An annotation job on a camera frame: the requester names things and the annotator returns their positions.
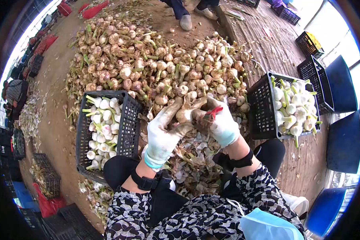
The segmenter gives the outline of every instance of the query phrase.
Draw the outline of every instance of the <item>patterned shirt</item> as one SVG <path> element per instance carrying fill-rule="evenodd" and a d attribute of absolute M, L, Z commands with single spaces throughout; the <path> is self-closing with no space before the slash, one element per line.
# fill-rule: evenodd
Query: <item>patterned shirt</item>
<path fill-rule="evenodd" d="M 236 185 L 244 197 L 241 207 L 245 215 L 258 207 L 292 223 L 305 237 L 302 223 L 281 196 L 266 166 L 260 164 L 250 176 L 237 177 Z M 201 239 L 207 233 L 217 239 L 245 239 L 240 211 L 224 197 L 194 197 L 152 228 L 147 226 L 150 199 L 150 193 L 138 194 L 119 187 L 108 209 L 104 239 Z"/>
<path fill-rule="evenodd" d="M 9 82 L 6 98 L 11 105 L 13 105 L 13 101 L 19 101 L 22 85 L 23 85 L 23 80 L 19 80 L 19 79 L 12 80 Z"/>

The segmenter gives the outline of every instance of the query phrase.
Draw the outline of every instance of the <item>surgical mask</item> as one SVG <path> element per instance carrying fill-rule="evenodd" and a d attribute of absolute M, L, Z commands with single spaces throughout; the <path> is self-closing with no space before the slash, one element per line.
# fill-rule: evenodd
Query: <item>surgical mask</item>
<path fill-rule="evenodd" d="M 240 226 L 246 240 L 304 240 L 301 232 L 292 223 L 259 208 L 244 215 L 243 209 L 237 201 L 227 200 L 240 210 L 242 215 Z"/>

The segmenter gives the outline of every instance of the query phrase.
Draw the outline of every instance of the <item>hand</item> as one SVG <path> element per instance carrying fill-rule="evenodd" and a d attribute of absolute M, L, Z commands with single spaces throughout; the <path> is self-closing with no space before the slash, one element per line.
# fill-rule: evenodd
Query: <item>hand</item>
<path fill-rule="evenodd" d="M 147 127 L 148 147 L 144 155 L 144 161 L 149 167 L 160 168 L 167 161 L 168 156 L 175 149 L 179 140 L 193 129 L 193 125 L 189 122 L 179 124 L 171 131 L 165 129 L 182 104 L 182 98 L 176 99 L 171 106 L 163 108 L 149 122 Z"/>
<path fill-rule="evenodd" d="M 234 143 L 240 137 L 240 130 L 238 123 L 232 118 L 228 105 L 214 98 L 208 97 L 207 107 L 209 110 L 216 107 L 223 107 L 223 110 L 216 114 L 215 121 L 209 129 L 212 137 L 216 139 L 221 147 L 226 147 Z M 192 118 L 197 119 L 205 114 L 205 111 L 194 109 L 192 111 Z"/>

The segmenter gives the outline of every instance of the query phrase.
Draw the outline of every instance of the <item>black pants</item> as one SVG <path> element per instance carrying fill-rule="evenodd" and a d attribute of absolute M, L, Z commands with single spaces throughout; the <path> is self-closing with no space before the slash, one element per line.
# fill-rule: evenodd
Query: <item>black pants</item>
<path fill-rule="evenodd" d="M 19 101 L 17 102 L 17 106 L 13 108 L 13 112 L 12 112 L 13 120 L 19 120 L 20 112 L 23 109 L 25 103 L 27 102 L 27 93 L 28 93 L 28 83 L 27 81 L 23 81 L 21 85 L 21 95 L 19 97 Z"/>
<path fill-rule="evenodd" d="M 254 150 L 257 159 L 267 166 L 273 177 L 277 176 L 281 163 L 283 162 L 285 147 L 277 139 L 269 139 L 257 146 Z M 108 160 L 104 165 L 104 177 L 112 189 L 122 185 L 130 176 L 131 171 L 136 168 L 139 161 L 125 156 L 115 156 Z M 161 172 L 163 179 L 169 175 L 164 170 Z M 229 185 L 222 190 L 221 196 L 242 202 L 242 195 L 236 187 L 237 174 L 229 175 L 231 180 Z M 157 225 L 161 220 L 176 213 L 188 200 L 183 196 L 169 189 L 167 182 L 162 183 L 157 189 L 151 191 L 152 209 L 150 214 L 149 226 Z"/>
<path fill-rule="evenodd" d="M 173 12 L 175 13 L 175 18 L 180 20 L 183 15 L 190 15 L 187 9 L 183 6 L 183 0 L 160 0 L 165 2 L 169 7 L 173 8 Z M 220 0 L 201 0 L 199 5 L 202 4 L 206 6 L 216 7 L 219 5 Z"/>

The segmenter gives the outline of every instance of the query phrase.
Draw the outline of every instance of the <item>gray shoe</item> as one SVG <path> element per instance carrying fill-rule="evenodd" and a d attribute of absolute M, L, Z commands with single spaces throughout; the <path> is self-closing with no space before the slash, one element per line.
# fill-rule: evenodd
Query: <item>gray shoe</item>
<path fill-rule="evenodd" d="M 214 20 L 214 21 L 217 20 L 217 16 L 215 14 L 213 14 L 208 8 L 206 8 L 204 10 L 198 10 L 197 7 L 195 7 L 195 9 L 193 11 L 203 15 L 204 17 L 206 17 L 210 20 Z"/>
<path fill-rule="evenodd" d="M 192 30 L 191 15 L 183 15 L 180 19 L 180 26 L 185 31 Z"/>

